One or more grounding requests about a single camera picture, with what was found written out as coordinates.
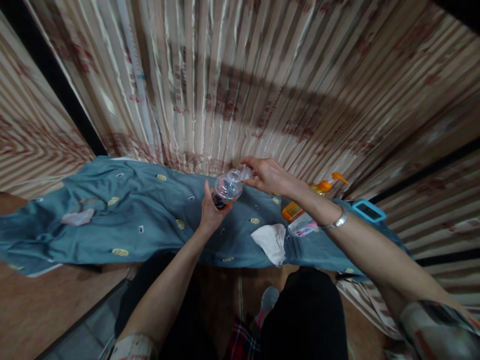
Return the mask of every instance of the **teal fabric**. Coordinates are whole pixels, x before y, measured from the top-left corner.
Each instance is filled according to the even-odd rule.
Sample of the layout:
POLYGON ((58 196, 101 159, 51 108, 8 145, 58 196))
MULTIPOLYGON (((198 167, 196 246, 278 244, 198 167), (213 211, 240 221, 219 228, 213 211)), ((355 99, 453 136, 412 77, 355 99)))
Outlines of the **teal fabric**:
MULTIPOLYGON (((23 267, 19 272, 28 275, 52 263, 143 262, 158 250, 177 252, 200 223, 205 179, 211 187, 214 185, 213 177, 183 174, 157 164, 97 157, 65 178, 62 189, 0 217, 1 259, 23 267), (89 223, 61 223, 65 214, 87 208, 95 209, 89 223), (115 254, 114 249, 125 250, 128 256, 115 254)), ((272 266, 250 234, 263 225, 287 225, 275 200, 245 186, 232 212, 208 241, 200 262, 233 268, 272 266)), ((353 212, 350 204, 337 202, 353 212)), ((372 226, 405 250, 383 223, 372 226)), ((284 247, 285 263, 341 272, 352 269, 362 274, 322 231, 302 238, 287 231, 284 247)))

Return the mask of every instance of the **orange pump bottle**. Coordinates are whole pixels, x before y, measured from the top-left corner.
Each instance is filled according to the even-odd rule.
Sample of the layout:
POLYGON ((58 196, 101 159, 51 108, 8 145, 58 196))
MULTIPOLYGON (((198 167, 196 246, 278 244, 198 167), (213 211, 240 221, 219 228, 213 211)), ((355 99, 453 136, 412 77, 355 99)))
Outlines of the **orange pump bottle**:
MULTIPOLYGON (((341 173, 334 172, 331 175, 331 180, 324 180, 319 182, 318 184, 313 184, 310 186, 310 189, 318 193, 320 196, 325 196, 325 194, 330 191, 330 189, 334 185, 334 182, 337 180, 341 180, 347 185, 349 184, 349 182, 344 179, 341 173)), ((292 201, 281 211, 281 216, 289 223, 291 223, 303 213, 304 211, 302 210, 302 208, 298 206, 294 201, 292 201)))

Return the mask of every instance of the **sleeve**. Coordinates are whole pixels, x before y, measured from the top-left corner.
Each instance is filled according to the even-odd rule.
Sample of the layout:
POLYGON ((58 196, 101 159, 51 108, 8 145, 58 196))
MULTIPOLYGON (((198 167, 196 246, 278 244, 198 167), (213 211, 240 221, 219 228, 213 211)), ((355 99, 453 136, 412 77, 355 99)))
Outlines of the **sleeve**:
POLYGON ((109 360, 157 360, 157 348, 148 336, 135 334, 115 344, 109 360))
POLYGON ((429 300, 410 303, 400 332, 415 359, 480 359, 480 324, 450 306, 429 300))

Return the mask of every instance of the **striped curtain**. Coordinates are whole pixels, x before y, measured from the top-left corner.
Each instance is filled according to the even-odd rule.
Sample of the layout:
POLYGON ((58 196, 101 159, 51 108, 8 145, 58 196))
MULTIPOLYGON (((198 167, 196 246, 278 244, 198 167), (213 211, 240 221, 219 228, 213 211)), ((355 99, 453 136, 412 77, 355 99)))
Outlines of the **striped curtain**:
POLYGON ((26 1, 114 156, 371 197, 480 132, 480 41, 428 0, 26 1))
MULTIPOLYGON (((415 260, 479 249, 480 151, 377 205, 388 214, 386 223, 415 260)), ((480 320, 480 259, 432 262, 424 269, 480 320)), ((398 338, 398 329, 372 283, 339 281, 337 287, 380 330, 398 338)))
POLYGON ((0 191, 60 188, 93 154, 1 12, 0 79, 0 191))

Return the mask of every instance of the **silver bracelet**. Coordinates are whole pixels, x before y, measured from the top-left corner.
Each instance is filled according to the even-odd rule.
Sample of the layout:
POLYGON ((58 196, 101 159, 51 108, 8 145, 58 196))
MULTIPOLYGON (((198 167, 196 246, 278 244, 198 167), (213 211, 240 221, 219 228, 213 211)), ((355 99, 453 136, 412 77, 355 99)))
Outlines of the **silver bracelet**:
POLYGON ((343 224, 345 224, 348 217, 349 217, 349 212, 343 206, 341 206, 341 216, 340 216, 340 218, 337 221, 335 221, 333 224, 320 226, 320 229, 322 229, 323 231, 327 231, 327 230, 331 230, 333 228, 339 228, 343 224))

